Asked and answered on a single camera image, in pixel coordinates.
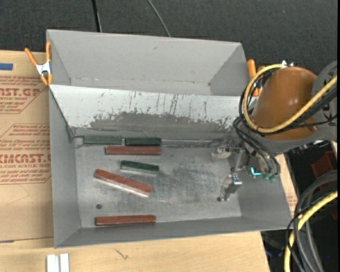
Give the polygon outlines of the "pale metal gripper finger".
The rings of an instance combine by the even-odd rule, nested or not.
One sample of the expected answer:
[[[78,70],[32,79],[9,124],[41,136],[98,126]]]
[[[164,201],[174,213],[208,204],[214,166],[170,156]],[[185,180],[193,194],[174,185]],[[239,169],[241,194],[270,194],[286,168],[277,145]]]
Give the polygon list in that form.
[[[217,161],[220,159],[227,159],[231,155],[231,151],[228,147],[218,147],[215,152],[211,153],[211,160]]]
[[[218,201],[228,201],[230,195],[233,195],[237,192],[238,188],[241,187],[243,182],[240,180],[237,174],[228,175],[220,187],[220,195],[218,197]]]

